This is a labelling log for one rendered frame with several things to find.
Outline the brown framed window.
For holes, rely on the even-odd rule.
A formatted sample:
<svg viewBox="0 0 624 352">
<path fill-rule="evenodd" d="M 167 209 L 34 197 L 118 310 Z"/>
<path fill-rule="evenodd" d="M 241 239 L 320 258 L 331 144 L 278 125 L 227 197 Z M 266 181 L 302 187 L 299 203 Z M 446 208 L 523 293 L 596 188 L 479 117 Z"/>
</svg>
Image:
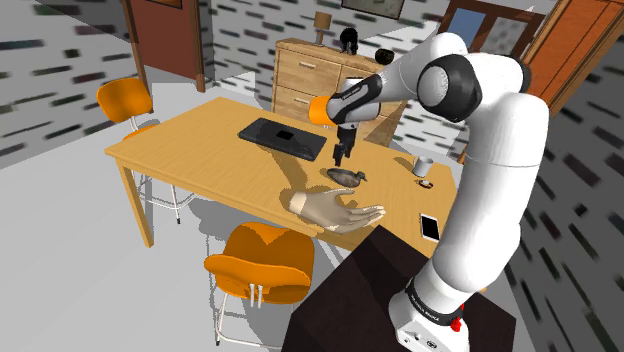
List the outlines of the brown framed window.
<svg viewBox="0 0 624 352">
<path fill-rule="evenodd" d="M 459 35 L 469 52 L 519 58 L 545 19 L 544 14 L 480 0 L 450 0 L 438 32 Z"/>
</svg>

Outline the dark framed wall picture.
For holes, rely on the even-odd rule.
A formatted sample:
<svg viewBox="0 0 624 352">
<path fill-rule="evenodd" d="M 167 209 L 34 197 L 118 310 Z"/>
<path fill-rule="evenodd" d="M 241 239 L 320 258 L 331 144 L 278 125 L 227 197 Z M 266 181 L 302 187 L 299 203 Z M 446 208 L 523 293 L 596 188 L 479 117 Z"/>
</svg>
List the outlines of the dark framed wall picture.
<svg viewBox="0 0 624 352">
<path fill-rule="evenodd" d="M 343 8 L 384 18 L 398 19 L 405 0 L 341 0 Z"/>
</svg>

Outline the orange wooden door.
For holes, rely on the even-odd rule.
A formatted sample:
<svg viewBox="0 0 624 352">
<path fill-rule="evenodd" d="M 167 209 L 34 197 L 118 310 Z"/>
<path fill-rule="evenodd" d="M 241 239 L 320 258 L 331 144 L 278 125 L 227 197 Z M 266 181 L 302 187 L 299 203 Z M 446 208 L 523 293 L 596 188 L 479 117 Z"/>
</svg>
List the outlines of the orange wooden door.
<svg viewBox="0 0 624 352">
<path fill-rule="evenodd" d="M 624 0 L 558 0 L 523 54 L 528 92 L 555 116 L 622 33 Z"/>
</svg>

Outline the beige hand model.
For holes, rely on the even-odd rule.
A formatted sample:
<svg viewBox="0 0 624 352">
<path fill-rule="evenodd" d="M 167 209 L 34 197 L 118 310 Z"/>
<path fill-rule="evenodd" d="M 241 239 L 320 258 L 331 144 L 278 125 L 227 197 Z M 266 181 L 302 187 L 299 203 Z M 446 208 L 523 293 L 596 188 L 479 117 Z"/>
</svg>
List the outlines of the beige hand model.
<svg viewBox="0 0 624 352">
<path fill-rule="evenodd" d="M 381 205 L 348 208 L 337 202 L 341 195 L 351 195 L 352 189 L 332 189 L 325 192 L 295 192 L 288 210 L 325 230 L 346 234 L 372 225 L 385 214 Z"/>
</svg>

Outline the orange chair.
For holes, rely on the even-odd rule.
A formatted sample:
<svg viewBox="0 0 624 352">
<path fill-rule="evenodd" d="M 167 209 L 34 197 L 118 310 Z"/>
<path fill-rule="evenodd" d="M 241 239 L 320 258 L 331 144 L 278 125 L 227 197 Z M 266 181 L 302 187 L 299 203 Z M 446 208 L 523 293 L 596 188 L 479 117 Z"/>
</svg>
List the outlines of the orange chair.
<svg viewBox="0 0 624 352">
<path fill-rule="evenodd" d="M 204 260 L 204 268 L 225 298 L 238 297 L 256 308 L 264 303 L 293 307 L 310 291 L 314 257 L 310 236 L 246 222 L 231 232 L 222 253 Z"/>
<path fill-rule="evenodd" d="M 323 126 L 335 126 L 327 113 L 330 96 L 318 96 L 310 101 L 308 118 L 311 123 Z"/>
<path fill-rule="evenodd" d="M 146 114 L 153 109 L 152 98 L 140 79 L 123 78 L 110 81 L 98 89 L 96 98 L 100 108 L 110 121 L 115 123 L 129 122 L 132 132 L 126 135 L 124 140 L 153 128 L 153 125 L 140 127 L 136 121 L 137 116 Z M 184 199 L 179 199 L 176 187 L 171 185 L 171 200 L 152 197 L 143 191 L 144 185 L 151 181 L 152 178 L 147 175 L 140 176 L 139 183 L 136 185 L 140 198 L 147 203 L 173 210 L 176 222 L 180 224 L 180 210 L 186 207 L 196 195 L 190 193 Z"/>
</svg>

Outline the brown door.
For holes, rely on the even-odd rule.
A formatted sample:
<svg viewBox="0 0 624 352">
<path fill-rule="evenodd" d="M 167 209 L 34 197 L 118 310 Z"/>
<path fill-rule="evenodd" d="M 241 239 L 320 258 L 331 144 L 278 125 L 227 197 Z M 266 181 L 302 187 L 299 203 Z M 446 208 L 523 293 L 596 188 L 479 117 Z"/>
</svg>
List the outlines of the brown door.
<svg viewBox="0 0 624 352">
<path fill-rule="evenodd" d="M 199 0 L 120 0 L 139 79 L 145 65 L 193 79 L 206 90 Z"/>
</svg>

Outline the dark robot stand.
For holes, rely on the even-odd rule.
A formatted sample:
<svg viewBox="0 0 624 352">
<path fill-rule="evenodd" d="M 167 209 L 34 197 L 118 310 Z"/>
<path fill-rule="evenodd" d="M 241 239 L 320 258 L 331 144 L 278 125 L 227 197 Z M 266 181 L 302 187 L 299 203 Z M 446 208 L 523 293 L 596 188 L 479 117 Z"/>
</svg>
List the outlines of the dark robot stand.
<svg viewBox="0 0 624 352">
<path fill-rule="evenodd" d="M 393 326 L 389 303 L 426 263 L 424 253 L 377 226 L 296 308 L 282 352 L 513 352 L 516 319 L 476 293 L 456 312 L 459 328 Z"/>
</svg>

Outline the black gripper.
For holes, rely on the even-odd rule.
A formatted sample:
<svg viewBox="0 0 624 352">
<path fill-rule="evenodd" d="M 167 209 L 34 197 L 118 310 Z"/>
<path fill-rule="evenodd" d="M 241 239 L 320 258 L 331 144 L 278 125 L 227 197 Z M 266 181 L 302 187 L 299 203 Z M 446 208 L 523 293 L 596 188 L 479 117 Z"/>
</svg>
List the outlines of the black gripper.
<svg viewBox="0 0 624 352">
<path fill-rule="evenodd" d="M 344 157 L 350 158 L 358 127 L 359 124 L 357 122 L 343 123 L 338 126 L 337 136 L 340 144 L 336 144 L 333 151 L 333 159 L 336 167 L 341 166 L 343 147 Z"/>
</svg>

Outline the wooden table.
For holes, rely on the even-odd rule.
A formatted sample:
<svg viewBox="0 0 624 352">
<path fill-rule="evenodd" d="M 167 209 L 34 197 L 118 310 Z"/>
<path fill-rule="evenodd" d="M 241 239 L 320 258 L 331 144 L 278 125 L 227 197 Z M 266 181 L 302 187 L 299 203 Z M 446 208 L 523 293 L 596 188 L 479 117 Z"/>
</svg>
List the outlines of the wooden table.
<svg viewBox="0 0 624 352">
<path fill-rule="evenodd" d="M 327 142 L 310 162 L 242 140 L 238 133 L 263 117 L 323 136 Z M 319 240 L 355 249 L 370 227 L 340 235 L 308 224 L 289 212 L 294 191 L 333 188 L 326 169 L 333 166 L 334 131 L 219 97 L 134 137 L 110 146 L 106 154 L 118 165 L 121 179 L 146 247 L 154 244 L 134 173 L 191 191 L 245 213 Z M 422 237 L 419 218 L 426 214 L 445 225 L 456 197 L 451 170 L 434 164 L 427 174 L 432 188 L 419 185 L 411 172 L 413 156 L 371 142 L 356 143 L 344 168 L 362 171 L 367 179 L 353 194 L 342 197 L 349 206 L 380 204 L 386 210 L 380 225 L 431 256 L 435 244 Z"/>
</svg>

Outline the white cup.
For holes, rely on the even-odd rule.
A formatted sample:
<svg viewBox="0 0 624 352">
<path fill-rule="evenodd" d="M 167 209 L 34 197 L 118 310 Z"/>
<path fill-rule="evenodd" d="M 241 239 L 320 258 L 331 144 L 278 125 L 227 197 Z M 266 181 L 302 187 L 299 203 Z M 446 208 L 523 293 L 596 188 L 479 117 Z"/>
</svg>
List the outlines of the white cup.
<svg viewBox="0 0 624 352">
<path fill-rule="evenodd" d="M 414 159 L 411 172 L 416 177 L 424 178 L 427 176 L 433 164 L 434 164 L 433 159 L 425 155 L 418 156 Z"/>
</svg>

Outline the black closed laptop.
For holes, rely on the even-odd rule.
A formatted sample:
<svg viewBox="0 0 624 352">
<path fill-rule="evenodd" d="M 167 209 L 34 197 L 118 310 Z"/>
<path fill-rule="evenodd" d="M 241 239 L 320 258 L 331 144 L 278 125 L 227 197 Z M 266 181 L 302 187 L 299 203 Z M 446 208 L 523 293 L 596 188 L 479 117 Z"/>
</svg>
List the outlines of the black closed laptop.
<svg viewBox="0 0 624 352">
<path fill-rule="evenodd" d="M 307 161 L 315 161 L 327 141 L 326 137 L 266 118 L 255 120 L 238 137 Z"/>
</svg>

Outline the white phone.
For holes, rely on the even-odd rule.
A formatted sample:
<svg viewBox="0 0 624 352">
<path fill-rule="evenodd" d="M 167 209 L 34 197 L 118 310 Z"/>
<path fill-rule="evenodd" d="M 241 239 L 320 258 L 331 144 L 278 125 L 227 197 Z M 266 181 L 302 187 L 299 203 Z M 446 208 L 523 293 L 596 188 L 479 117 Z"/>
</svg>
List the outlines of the white phone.
<svg viewBox="0 0 624 352">
<path fill-rule="evenodd" d="M 421 236 L 432 242 L 440 241 L 440 231 L 438 227 L 438 220 L 435 217 L 420 214 L 420 230 Z"/>
</svg>

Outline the wooden chest of drawers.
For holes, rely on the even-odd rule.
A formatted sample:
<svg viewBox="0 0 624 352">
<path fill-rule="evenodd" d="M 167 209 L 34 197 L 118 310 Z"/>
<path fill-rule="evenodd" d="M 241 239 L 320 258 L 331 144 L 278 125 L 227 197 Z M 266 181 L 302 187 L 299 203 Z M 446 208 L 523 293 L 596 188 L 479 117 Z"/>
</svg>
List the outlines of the wooden chest of drawers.
<svg viewBox="0 0 624 352">
<path fill-rule="evenodd" d="M 288 38 L 276 42 L 271 111 L 305 122 L 313 98 L 343 89 L 349 78 L 366 78 L 382 69 L 374 59 L 322 44 L 331 24 L 316 13 L 314 41 Z"/>
</svg>

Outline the dark duck figure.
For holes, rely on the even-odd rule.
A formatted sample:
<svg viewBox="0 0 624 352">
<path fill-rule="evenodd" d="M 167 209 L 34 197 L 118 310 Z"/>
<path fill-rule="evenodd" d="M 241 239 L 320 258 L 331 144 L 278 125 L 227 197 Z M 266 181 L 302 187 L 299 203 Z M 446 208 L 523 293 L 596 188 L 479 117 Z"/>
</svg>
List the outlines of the dark duck figure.
<svg viewBox="0 0 624 352">
<path fill-rule="evenodd" d="M 366 181 L 366 175 L 362 171 L 354 173 L 341 168 L 329 168 L 327 175 L 336 183 L 348 188 L 358 187 L 361 181 Z"/>
</svg>

